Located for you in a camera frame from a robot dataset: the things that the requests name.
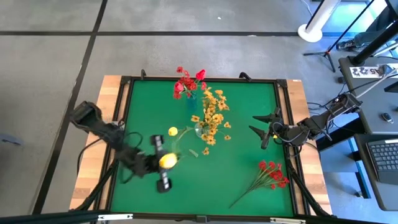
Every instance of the white pole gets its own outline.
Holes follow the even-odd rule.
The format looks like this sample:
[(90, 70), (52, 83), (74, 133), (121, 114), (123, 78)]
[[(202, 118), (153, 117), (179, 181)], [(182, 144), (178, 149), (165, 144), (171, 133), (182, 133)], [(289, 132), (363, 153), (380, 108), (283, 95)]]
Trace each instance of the white pole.
[(303, 24), (298, 28), (298, 35), (308, 42), (318, 42), (322, 38), (322, 27), (328, 21), (340, 1), (323, 0), (318, 6), (315, 15), (312, 16), (308, 27), (306, 24)]

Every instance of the wooden table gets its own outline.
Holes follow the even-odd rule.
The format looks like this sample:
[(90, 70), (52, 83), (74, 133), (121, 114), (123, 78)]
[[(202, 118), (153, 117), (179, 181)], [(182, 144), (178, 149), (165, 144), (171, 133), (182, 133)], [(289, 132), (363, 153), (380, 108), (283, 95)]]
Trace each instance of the wooden table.
[[(111, 122), (113, 120), (116, 99), (118, 97), (121, 81), (125, 82), (125, 79), (118, 75), (107, 75), (104, 77), (96, 104), (102, 110), (103, 119), (106, 122)], [(126, 104), (127, 100), (128, 85), (123, 85), (123, 88), (120, 89), (120, 91), (123, 93), (123, 95), (117, 120), (121, 119), (123, 116), (124, 105)], [(285, 96), (283, 88), (279, 87), (278, 91), (281, 98), (282, 116), (286, 118), (288, 115), (287, 106), (289, 106), (289, 104), (286, 104), (284, 101)], [(307, 101), (305, 99), (301, 80), (287, 80), (287, 91), (289, 93), (290, 107), (292, 110), (294, 123), (309, 117)], [(89, 144), (96, 139), (96, 136), (89, 134), (86, 144)], [(70, 203), (70, 209), (79, 206), (97, 184), (103, 166), (105, 151), (106, 144), (103, 141), (98, 142), (85, 151), (81, 160), (80, 171), (76, 180), (72, 201)], [(329, 198), (317, 150), (311, 146), (304, 145), (302, 152), (300, 153), (300, 159), (305, 185), (314, 196), (315, 200), (322, 206), (322, 208), (326, 212), (331, 213)], [(99, 208), (101, 209), (105, 208), (108, 191), (109, 181), (102, 192), (101, 201), (99, 203)], [(302, 196), (300, 189), (296, 185), (295, 194), (298, 205), (298, 213), (304, 214)]]

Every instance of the keyboard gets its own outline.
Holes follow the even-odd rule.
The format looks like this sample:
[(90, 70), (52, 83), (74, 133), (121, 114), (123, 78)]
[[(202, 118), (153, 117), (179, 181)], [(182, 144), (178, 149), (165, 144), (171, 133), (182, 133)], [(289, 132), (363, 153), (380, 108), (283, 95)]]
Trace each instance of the keyboard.
[(398, 185), (398, 139), (367, 143), (377, 179)]

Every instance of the tripod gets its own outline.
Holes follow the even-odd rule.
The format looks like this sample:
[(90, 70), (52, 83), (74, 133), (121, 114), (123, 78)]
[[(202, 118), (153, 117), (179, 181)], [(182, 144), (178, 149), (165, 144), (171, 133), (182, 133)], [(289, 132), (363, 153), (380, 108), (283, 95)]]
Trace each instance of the tripod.
[(372, 0), (371, 2), (369, 2), (369, 4), (362, 10), (361, 13), (359, 13), (359, 15), (355, 18), (355, 20), (354, 20), (354, 21), (347, 27), (347, 29), (339, 36), (339, 38), (333, 43), (333, 45), (330, 46), (330, 47), (328, 48), (327, 51), (325, 51), (325, 52), (315, 52), (315, 53), (304, 53), (303, 55), (304, 55), (304, 56), (309, 56), (309, 55), (322, 55), (322, 57), (325, 57), (325, 58), (327, 58), (327, 59), (329, 60), (330, 66), (331, 66), (331, 70), (332, 70), (333, 72), (336, 72), (335, 65), (333, 64), (333, 61), (332, 61), (331, 56), (330, 56), (331, 50), (337, 45), (337, 43), (341, 40), (341, 38), (343, 38), (344, 35), (346, 35), (346, 33), (351, 29), (351, 27), (355, 24), (355, 22), (362, 16), (362, 14), (368, 9), (368, 7), (369, 7), (373, 2), (374, 2), (374, 0)]

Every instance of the gray floor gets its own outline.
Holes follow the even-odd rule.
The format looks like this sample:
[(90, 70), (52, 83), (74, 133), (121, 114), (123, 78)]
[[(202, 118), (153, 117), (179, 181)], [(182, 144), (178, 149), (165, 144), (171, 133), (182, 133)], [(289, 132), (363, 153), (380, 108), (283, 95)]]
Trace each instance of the gray floor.
[[(100, 0), (1, 1), (0, 30), (89, 31), (100, 5)], [(312, 12), (316, 6), (310, 2)], [(336, 15), (341, 17), (347, 11), (358, 14), (364, 6), (343, 3)], [(351, 22), (337, 16), (326, 23), (325, 31), (341, 32)], [(370, 16), (365, 14), (353, 32), (365, 30)], [(100, 30), (295, 32), (309, 18), (299, 0), (117, 0), (108, 1)], [(88, 39), (0, 36), (0, 133), (25, 141), (23, 147), (0, 142), (0, 216), (29, 213)], [(299, 37), (97, 37), (77, 103), (96, 101), (104, 75), (137, 75), (142, 68), (148, 75), (175, 75), (178, 65), (191, 71), (204, 68), (210, 77), (236, 77), (245, 71), (253, 78), (301, 79), (307, 100), (322, 103), (340, 91), (341, 85), (335, 82), (339, 73), (331, 72), (326, 59), (303, 57), (302, 53), (323, 51), (334, 41), (326, 37), (314, 44)], [(333, 51), (335, 64), (348, 54)], [(68, 209), (76, 158), (85, 139), (82, 131), (70, 126), (44, 212)], [(332, 178), (326, 175), (326, 182)], [(335, 215), (372, 220), (365, 211), (361, 216), (344, 210), (347, 207), (340, 202), (350, 202), (354, 196), (336, 193), (336, 189), (328, 184)], [(359, 205), (367, 202), (370, 200), (358, 200)], [(364, 208), (368, 213), (377, 210), (380, 218), (395, 215), (379, 211), (377, 205)]]

